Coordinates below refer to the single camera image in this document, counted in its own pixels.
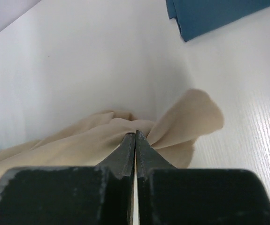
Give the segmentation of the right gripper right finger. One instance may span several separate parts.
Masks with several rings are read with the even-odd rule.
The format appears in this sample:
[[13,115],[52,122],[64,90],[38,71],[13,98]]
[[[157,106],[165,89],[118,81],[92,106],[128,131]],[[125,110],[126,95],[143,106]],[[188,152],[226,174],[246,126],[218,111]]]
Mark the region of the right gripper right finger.
[[135,134],[142,225],[270,225],[260,179],[242,169],[178,169]]

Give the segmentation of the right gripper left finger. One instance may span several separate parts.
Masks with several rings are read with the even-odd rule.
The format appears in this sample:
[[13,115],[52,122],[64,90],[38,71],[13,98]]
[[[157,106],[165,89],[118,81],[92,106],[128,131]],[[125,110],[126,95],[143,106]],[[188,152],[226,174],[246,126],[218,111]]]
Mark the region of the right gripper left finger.
[[0,178],[0,225],[131,225],[135,135],[95,166],[31,166]]

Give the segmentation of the beige t shirt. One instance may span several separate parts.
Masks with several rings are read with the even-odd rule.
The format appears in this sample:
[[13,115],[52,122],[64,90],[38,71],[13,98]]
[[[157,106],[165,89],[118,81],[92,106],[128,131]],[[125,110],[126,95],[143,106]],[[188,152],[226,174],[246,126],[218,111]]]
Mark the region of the beige t shirt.
[[158,121],[130,112],[102,111],[42,140],[0,151],[0,176],[16,166],[96,165],[128,133],[141,131],[149,144],[176,167],[190,164],[195,141],[224,125],[224,117],[206,92],[187,91]]

